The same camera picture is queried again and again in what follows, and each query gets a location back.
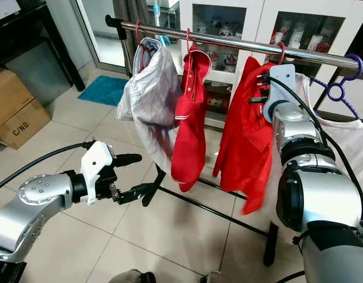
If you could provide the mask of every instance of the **metal rod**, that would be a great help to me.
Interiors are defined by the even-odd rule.
[[[105,19],[105,22],[109,27],[116,27],[117,21],[120,20],[111,17],[107,17]],[[120,23],[121,26],[125,29],[131,29],[133,31],[136,30],[136,24],[134,23],[125,22],[125,21],[120,21]],[[138,30],[141,32],[147,32],[149,34],[167,35],[169,37],[180,38],[182,40],[186,40],[187,38],[187,32],[179,29],[160,28],[152,25],[139,25]],[[281,55],[282,53],[282,49],[278,45],[271,45],[271,44],[265,44],[253,41],[244,41],[244,40],[232,40],[225,37],[220,37],[218,35],[207,35],[207,34],[198,34],[196,32],[190,32],[189,39],[191,41],[220,45],[224,47],[232,47],[241,50],[259,52],[265,54]],[[311,52],[295,48],[285,48],[285,56],[303,61],[328,64],[342,68],[349,68],[355,70],[358,68],[358,64],[355,60],[327,53]]]
[[[244,228],[247,228],[248,230],[251,230],[251,231],[253,231],[255,233],[258,233],[260,235],[263,235],[264,237],[268,237],[268,233],[267,232],[264,232],[264,231],[262,231],[262,230],[260,230],[258,228],[255,228],[255,227],[252,227],[252,226],[250,226],[248,224],[245,224],[242,221],[239,221],[239,220],[237,220],[235,218],[232,218],[232,217],[230,217],[230,216],[228,216],[228,215],[226,215],[224,213],[219,212],[218,210],[215,210],[215,209],[210,208],[210,207],[208,207],[206,205],[203,205],[202,203],[196,202],[193,199],[190,199],[190,198],[187,198],[185,196],[182,196],[182,195],[180,195],[180,194],[178,194],[176,192],[173,192],[172,190],[168,190],[168,189],[166,189],[164,187],[159,187],[158,190],[161,190],[162,192],[168,193],[168,194],[170,194],[172,196],[175,196],[175,197],[177,197],[179,199],[182,199],[183,201],[188,202],[188,203],[191,203],[192,205],[196,205],[199,208],[202,208],[202,209],[205,209],[205,210],[207,210],[207,211],[209,211],[211,213],[214,213],[215,215],[218,215],[218,216],[220,216],[222,218],[225,218],[225,219],[227,219],[227,220],[229,220],[231,222],[234,222],[235,224],[238,224],[238,225],[240,225],[240,226],[242,226]]]
[[[221,190],[222,192],[225,192],[225,193],[229,193],[230,195],[233,195],[233,196],[236,196],[237,198],[240,198],[240,199],[247,199],[246,196],[243,196],[241,194],[238,194],[238,193],[235,193],[235,192],[226,192],[224,191],[220,186],[218,186],[217,184],[214,184],[206,179],[203,179],[203,178],[199,178],[199,182],[200,183],[203,183],[205,185],[208,185],[208,186],[211,186],[217,190]]]

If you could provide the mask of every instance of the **cardboard box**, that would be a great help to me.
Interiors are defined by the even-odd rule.
[[[50,121],[43,106],[33,98],[14,116],[0,125],[0,142],[18,149]]]
[[[0,68],[0,125],[32,99],[33,96],[15,73]]]

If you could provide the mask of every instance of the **black cable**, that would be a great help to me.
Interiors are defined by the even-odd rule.
[[[287,277],[284,277],[281,280],[277,281],[276,283],[288,282],[288,281],[290,281],[290,280],[292,280],[294,278],[300,277],[302,275],[305,275],[305,271],[304,270],[301,270],[301,271],[298,271],[296,273],[290,274]]]
[[[346,168],[346,170],[348,171],[348,174],[352,180],[352,182],[354,183],[354,185],[357,188],[357,191],[359,193],[359,198],[361,200],[361,206],[362,206],[362,211],[361,211],[361,220],[363,221],[363,192],[361,189],[361,186],[359,185],[359,182],[356,178],[356,175],[354,174],[351,165],[349,164],[349,161],[347,159],[347,157],[345,156],[344,152],[341,150],[340,146],[333,140],[332,137],[329,136],[329,134],[327,134],[321,124],[319,123],[318,119],[315,117],[314,113],[311,112],[310,108],[303,102],[303,100],[301,100],[299,98],[299,96],[291,89],[289,88],[286,84],[284,84],[283,82],[281,82],[280,80],[270,77],[270,76],[266,76],[265,79],[269,79],[271,81],[274,81],[275,83],[279,84],[280,86],[282,86],[286,91],[288,91],[288,93],[290,93],[295,99],[297,99],[297,101],[301,104],[301,106],[307,111],[307,113],[310,115],[311,119],[314,121],[316,127],[318,128],[318,130],[321,132],[321,136],[323,139],[323,143],[325,146],[327,146],[327,139],[329,140],[329,142],[334,146],[334,148],[336,148],[337,152],[339,153],[339,156]]]
[[[34,165],[38,164],[39,162],[42,162],[43,160],[45,160],[45,159],[47,159],[47,158],[49,158],[51,156],[54,156],[54,155],[59,154],[59,153],[62,153],[62,152],[66,152],[67,150],[76,149],[78,147],[84,147],[86,149],[89,149],[93,145],[94,142],[95,141],[93,140],[93,141],[87,141],[87,142],[84,142],[84,143],[76,143],[76,144],[72,144],[70,146],[65,146],[62,149],[58,149],[58,150],[55,150],[53,152],[49,152],[48,154],[43,155],[43,156],[35,159],[31,163],[28,163],[27,165],[25,165],[22,168],[20,168],[18,171],[14,172],[10,176],[8,176],[5,180],[3,180],[0,183],[0,188],[2,188],[3,186],[5,186],[8,182],[10,182],[12,179],[14,179],[15,177],[17,177],[18,175],[20,175],[24,171],[28,170],[29,168],[33,167]]]
[[[310,115],[311,119],[313,120],[313,122],[315,124],[315,127],[318,128],[319,132],[320,133],[323,132],[323,128],[322,128],[321,124],[319,123],[318,119],[315,117],[314,113],[311,111],[310,107],[308,107],[306,105],[306,103],[301,98],[299,98],[299,96],[290,87],[288,87],[286,84],[284,84],[280,80],[270,77],[268,75],[265,77],[265,80],[267,80],[267,79],[274,81],[276,84],[279,84],[288,93],[290,93],[299,102],[299,104],[306,110],[306,112]],[[327,140],[326,140],[325,136],[323,136],[323,135],[321,135],[321,136],[322,136],[323,145],[327,146]]]

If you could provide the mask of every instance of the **table leg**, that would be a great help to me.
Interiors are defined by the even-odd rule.
[[[52,15],[47,6],[44,6],[39,11],[41,16],[42,24],[47,31],[50,40],[52,41],[55,49],[57,50],[58,55],[60,56],[61,62],[64,64],[66,70],[70,75],[70,79],[75,84],[75,87],[78,91],[83,91],[85,89],[85,84],[75,67],[73,61],[71,60],[68,50],[62,40],[60,33],[53,21]]]
[[[278,226],[272,222],[269,225],[268,237],[266,240],[263,263],[265,266],[271,266],[275,261],[276,242],[277,242]]]

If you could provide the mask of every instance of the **tiled floor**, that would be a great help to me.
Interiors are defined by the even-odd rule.
[[[85,80],[90,83],[102,74],[121,77],[96,70]],[[115,121],[114,107],[78,100],[77,96],[72,87],[58,97],[48,107],[52,121],[19,150],[0,147],[0,180],[46,152],[93,137],[111,144],[116,153],[143,155],[140,163],[117,170],[116,185],[121,190],[154,179],[155,167],[133,125]],[[220,134],[207,130],[207,137],[205,176],[212,172]],[[30,175],[79,170],[83,154],[84,150],[71,150],[27,171],[0,191],[0,207]],[[179,192],[169,177],[163,186]],[[241,216],[243,201],[232,195],[202,184],[186,195],[268,229],[269,222],[261,213]],[[201,275],[219,269],[228,282],[276,282],[303,269],[297,248],[281,241],[274,265],[264,267],[264,248],[264,237],[159,191],[146,208],[139,201],[118,206],[103,200],[93,206],[79,203],[59,213],[47,223],[29,253],[21,282],[108,282],[131,268],[153,271],[160,283],[197,283]]]

